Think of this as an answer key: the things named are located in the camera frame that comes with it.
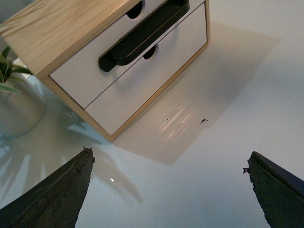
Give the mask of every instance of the light wood top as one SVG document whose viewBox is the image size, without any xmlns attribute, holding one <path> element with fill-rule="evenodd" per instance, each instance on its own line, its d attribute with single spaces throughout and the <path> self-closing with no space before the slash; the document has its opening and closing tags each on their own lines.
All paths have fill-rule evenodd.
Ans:
<svg viewBox="0 0 304 228">
<path fill-rule="evenodd" d="M 36 0 L 0 35 L 38 78 L 50 75 L 140 0 Z"/>
</svg>

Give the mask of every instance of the dark gray pointed object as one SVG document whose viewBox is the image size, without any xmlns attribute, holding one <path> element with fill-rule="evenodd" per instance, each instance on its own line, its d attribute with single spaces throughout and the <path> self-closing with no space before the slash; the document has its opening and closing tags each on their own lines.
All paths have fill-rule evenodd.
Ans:
<svg viewBox="0 0 304 228">
<path fill-rule="evenodd" d="M 252 152 L 250 181 L 271 228 L 304 228 L 304 181 Z"/>
<path fill-rule="evenodd" d="M 84 148 L 58 170 L 0 210 L 0 228 L 74 228 L 94 163 Z"/>
</svg>

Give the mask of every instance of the white table surface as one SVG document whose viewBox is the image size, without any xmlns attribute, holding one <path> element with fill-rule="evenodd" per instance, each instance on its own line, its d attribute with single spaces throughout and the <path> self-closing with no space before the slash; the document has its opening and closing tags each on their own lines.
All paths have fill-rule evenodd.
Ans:
<svg viewBox="0 0 304 228">
<path fill-rule="evenodd" d="M 85 146 L 95 163 L 77 228 L 268 228 L 242 168 L 257 151 L 304 180 L 303 11 L 211 0 L 210 46 L 114 143 L 38 85 L 41 121 L 0 139 L 0 208 Z"/>
</svg>

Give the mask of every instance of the green leaf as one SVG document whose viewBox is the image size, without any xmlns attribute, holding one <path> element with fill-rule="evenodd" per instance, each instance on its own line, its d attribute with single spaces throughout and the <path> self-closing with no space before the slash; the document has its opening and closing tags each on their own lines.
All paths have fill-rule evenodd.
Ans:
<svg viewBox="0 0 304 228">
<path fill-rule="evenodd" d="M 10 67 L 10 62 L 9 62 L 4 56 L 2 56 L 2 55 L 0 55 L 0 62 L 3 63 L 3 64 L 1 64 L 1 65 L 4 66 L 5 70 L 2 69 L 2 68 L 1 68 L 1 70 L 2 70 L 2 73 L 5 74 L 5 73 L 8 71 L 9 67 Z"/>
<path fill-rule="evenodd" d="M 22 66 L 15 65 L 15 64 L 13 64 L 13 69 L 12 69 L 11 72 L 12 73 L 17 72 L 17 73 L 24 73 L 24 74 L 32 75 L 32 72 L 29 69 L 27 69 L 25 67 L 22 67 Z"/>
<path fill-rule="evenodd" d="M 3 57 L 7 58 L 9 56 L 9 52 L 10 52 L 10 47 L 7 47 L 6 49 L 4 49 L 2 51 L 1 54 L 2 54 Z"/>
<path fill-rule="evenodd" d="M 0 83 L 4 83 L 4 77 L 1 71 L 0 71 Z"/>
<path fill-rule="evenodd" d="M 9 85 L 6 85 L 4 83 L 0 83 L 0 90 L 6 91 L 6 92 L 20 93 L 19 90 L 15 89 Z"/>
</svg>

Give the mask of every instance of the wooden drawer cabinet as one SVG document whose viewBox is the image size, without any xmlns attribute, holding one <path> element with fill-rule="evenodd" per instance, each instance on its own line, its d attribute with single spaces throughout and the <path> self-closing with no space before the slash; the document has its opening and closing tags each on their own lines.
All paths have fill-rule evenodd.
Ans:
<svg viewBox="0 0 304 228">
<path fill-rule="evenodd" d="M 164 0 L 138 2 L 122 9 L 122 16 L 83 47 L 75 48 L 70 57 L 55 57 L 53 61 L 61 58 L 61 62 L 51 67 L 47 75 L 42 73 L 43 70 L 36 71 L 43 83 L 109 141 L 113 141 L 209 43 L 209 1 L 181 0 L 179 2 L 184 4 L 187 2 L 188 9 L 178 20 L 145 44 L 127 64 L 114 64 L 110 70 L 102 70 L 98 65 L 99 58 L 103 59 L 147 17 L 152 18 L 156 10 L 168 4 Z M 131 19 L 126 12 L 135 4 L 139 15 Z M 6 32 L 2 33 L 10 44 L 10 36 L 6 35 Z M 11 46 L 35 73 L 31 62 L 22 58 L 14 44 Z M 69 49 L 62 52 L 64 56 Z"/>
</svg>

